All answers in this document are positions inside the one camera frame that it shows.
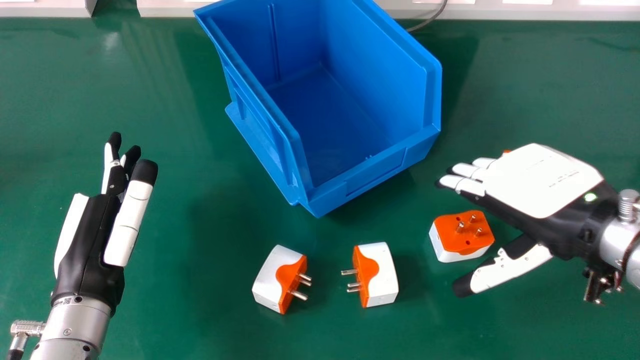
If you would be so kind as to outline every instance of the blue plastic bin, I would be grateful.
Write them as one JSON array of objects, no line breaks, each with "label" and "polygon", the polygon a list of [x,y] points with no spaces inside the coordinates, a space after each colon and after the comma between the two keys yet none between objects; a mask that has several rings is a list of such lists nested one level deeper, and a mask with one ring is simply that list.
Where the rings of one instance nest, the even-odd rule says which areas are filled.
[{"label": "blue plastic bin", "polygon": [[227,114],[316,217],[424,159],[440,132],[440,63],[372,0],[222,0],[195,15]]}]

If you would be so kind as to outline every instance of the plug prong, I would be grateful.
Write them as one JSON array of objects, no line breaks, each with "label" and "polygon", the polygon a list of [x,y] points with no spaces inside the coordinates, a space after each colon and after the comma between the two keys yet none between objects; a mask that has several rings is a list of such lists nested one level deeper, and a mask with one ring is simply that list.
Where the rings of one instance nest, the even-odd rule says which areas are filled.
[{"label": "plug prong", "polygon": [[308,296],[306,296],[305,294],[301,293],[300,291],[292,291],[291,295],[297,297],[298,299],[302,300],[302,301],[307,301],[309,299]]}]

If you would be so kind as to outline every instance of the orange and white plug adapter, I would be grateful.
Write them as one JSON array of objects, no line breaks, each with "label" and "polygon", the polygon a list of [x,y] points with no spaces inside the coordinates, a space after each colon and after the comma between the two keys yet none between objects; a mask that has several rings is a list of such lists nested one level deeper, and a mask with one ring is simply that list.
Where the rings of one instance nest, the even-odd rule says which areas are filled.
[{"label": "orange and white plug adapter", "polygon": [[356,245],[353,248],[353,268],[342,275],[356,275],[356,282],[347,285],[347,292],[360,292],[362,307],[391,304],[398,295],[396,267],[385,242]]},{"label": "orange and white plug adapter", "polygon": [[255,301],[284,315],[293,297],[307,301],[308,297],[298,291],[300,284],[311,286],[311,278],[305,275],[306,271],[306,256],[276,245],[253,282]]},{"label": "orange and white plug adapter", "polygon": [[429,237],[442,263],[478,258],[495,241],[484,213],[477,210],[437,217]]}]

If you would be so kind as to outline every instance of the robotic hand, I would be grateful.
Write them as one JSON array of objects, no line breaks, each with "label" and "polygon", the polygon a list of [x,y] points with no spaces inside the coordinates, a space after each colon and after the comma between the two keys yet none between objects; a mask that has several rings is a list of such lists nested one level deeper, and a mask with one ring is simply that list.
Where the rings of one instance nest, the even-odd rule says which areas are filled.
[{"label": "robotic hand", "polygon": [[31,360],[94,360],[124,291],[124,267],[156,183],[157,164],[134,146],[120,159],[122,139],[104,147],[100,195],[77,193],[54,257],[56,287],[47,323],[17,320],[7,360],[19,360],[30,336],[41,337]]},{"label": "robotic hand", "polygon": [[535,143],[499,159],[459,163],[438,184],[523,232],[457,279],[459,297],[502,284],[552,257],[585,260],[584,300],[601,304],[603,291],[622,291],[621,281],[640,288],[640,193],[619,194],[591,165]]}]

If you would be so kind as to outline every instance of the green table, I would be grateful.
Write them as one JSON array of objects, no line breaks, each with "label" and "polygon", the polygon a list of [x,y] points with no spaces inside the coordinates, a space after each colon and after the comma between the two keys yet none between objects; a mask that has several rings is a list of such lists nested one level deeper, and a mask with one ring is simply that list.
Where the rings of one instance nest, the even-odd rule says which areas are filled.
[{"label": "green table", "polygon": [[[0,21],[0,352],[16,318],[45,320],[53,254],[75,192],[100,189],[121,131],[160,174],[102,359],[637,359],[640,291],[582,302],[579,260],[457,299],[477,261],[439,263],[437,215],[472,208],[433,183],[459,161],[539,142],[640,176],[640,24],[437,22],[417,34],[444,68],[443,132],[423,162],[315,219],[281,196],[224,112],[216,51],[193,19]],[[494,218],[497,245],[517,232]],[[387,241],[395,304],[345,292],[353,245]],[[306,303],[253,301],[271,248],[308,256]]]}]

